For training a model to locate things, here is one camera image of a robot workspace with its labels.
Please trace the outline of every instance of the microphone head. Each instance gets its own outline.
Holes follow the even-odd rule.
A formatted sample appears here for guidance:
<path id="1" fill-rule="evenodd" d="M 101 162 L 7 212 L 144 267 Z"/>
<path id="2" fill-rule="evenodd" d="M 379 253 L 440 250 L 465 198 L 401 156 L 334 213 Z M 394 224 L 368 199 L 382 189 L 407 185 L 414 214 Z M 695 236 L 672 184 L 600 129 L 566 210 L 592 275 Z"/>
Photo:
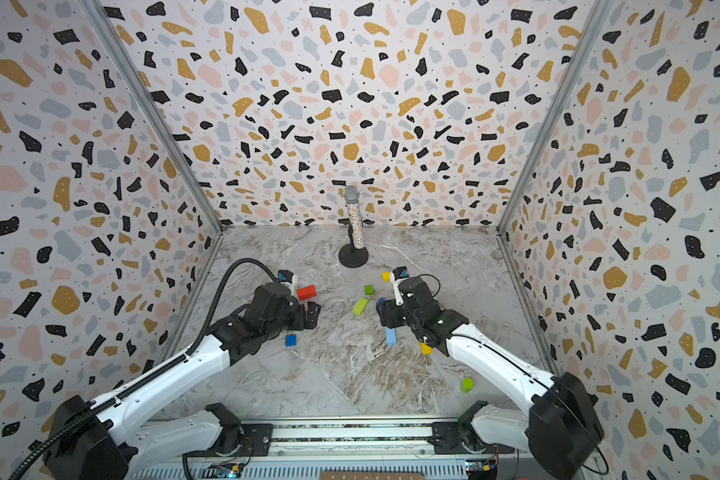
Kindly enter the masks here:
<path id="1" fill-rule="evenodd" d="M 360 200 L 360 190 L 355 185 L 344 187 L 344 201 L 348 204 L 356 204 Z"/>

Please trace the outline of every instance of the terrazzo wall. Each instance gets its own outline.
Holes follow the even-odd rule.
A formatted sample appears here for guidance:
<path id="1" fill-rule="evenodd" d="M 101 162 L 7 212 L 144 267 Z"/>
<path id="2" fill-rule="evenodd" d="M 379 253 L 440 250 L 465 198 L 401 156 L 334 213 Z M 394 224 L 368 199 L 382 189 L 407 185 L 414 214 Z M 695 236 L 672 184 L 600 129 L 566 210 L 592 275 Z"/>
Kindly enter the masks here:
<path id="1" fill-rule="evenodd" d="M 0 2 L 0 478 L 152 367 L 211 235 L 78 5 Z"/>
<path id="2" fill-rule="evenodd" d="M 615 2 L 506 238 L 615 478 L 720 480 L 720 1 Z"/>
<path id="3" fill-rule="evenodd" d="M 496 222 L 591 1 L 106 0 L 222 222 Z"/>

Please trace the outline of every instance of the orange object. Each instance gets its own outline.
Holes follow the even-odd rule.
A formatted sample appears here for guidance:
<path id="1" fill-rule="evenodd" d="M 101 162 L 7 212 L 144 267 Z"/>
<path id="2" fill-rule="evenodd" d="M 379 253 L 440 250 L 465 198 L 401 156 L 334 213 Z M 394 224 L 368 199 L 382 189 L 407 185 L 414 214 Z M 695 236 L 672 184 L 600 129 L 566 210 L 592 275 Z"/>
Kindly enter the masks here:
<path id="1" fill-rule="evenodd" d="M 298 301 L 303 302 L 304 300 L 307 300 L 309 298 L 313 298 L 314 296 L 317 296 L 317 292 L 315 291 L 315 286 L 305 286 L 304 288 L 300 288 L 296 291 L 296 294 L 298 295 Z"/>

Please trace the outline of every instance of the blue block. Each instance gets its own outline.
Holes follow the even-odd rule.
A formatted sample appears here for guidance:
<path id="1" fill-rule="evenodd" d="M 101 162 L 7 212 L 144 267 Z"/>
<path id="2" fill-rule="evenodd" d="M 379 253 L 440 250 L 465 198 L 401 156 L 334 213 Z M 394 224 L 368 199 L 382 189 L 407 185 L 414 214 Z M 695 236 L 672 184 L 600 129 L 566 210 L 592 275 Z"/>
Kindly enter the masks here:
<path id="1" fill-rule="evenodd" d="M 394 333 L 394 329 L 387 327 L 384 327 L 384 329 L 387 331 L 387 345 L 397 345 L 398 336 Z"/>

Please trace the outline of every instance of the gray marble surface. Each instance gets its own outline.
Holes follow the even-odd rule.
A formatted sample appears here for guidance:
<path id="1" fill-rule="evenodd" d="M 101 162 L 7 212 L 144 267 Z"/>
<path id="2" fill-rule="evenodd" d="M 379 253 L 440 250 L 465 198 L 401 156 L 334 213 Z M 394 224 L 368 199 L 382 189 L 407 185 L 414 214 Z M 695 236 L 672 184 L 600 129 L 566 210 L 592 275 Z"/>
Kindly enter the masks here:
<path id="1" fill-rule="evenodd" d="M 221 402 L 241 417 L 443 414 L 459 415 L 477 400 L 514 408 L 499 389 L 469 367 L 435 350 L 424 356 L 407 327 L 388 346 L 374 305 L 392 298 L 382 272 L 407 266 L 412 275 L 434 274 L 442 282 L 436 299 L 476 323 L 491 339 L 540 366 L 538 349 L 520 308 L 494 229 L 452 227 L 369 227 L 368 262 L 349 269 L 338 262 L 348 242 L 345 227 L 250 226 L 226 232 L 220 252 L 179 345 L 189 345 L 202 325 L 219 280 L 231 262 L 249 256 L 273 272 L 298 274 L 298 287 L 314 285 L 322 305 L 315 330 L 297 332 L 296 347 L 285 335 L 254 356 L 200 382 L 156 418 L 179 418 Z M 437 282 L 425 277 L 432 291 Z M 253 265 L 230 277 L 214 320 L 229 315 L 267 282 Z M 352 313 L 364 285 L 376 293 L 365 312 Z M 463 394 L 469 376 L 474 389 Z"/>

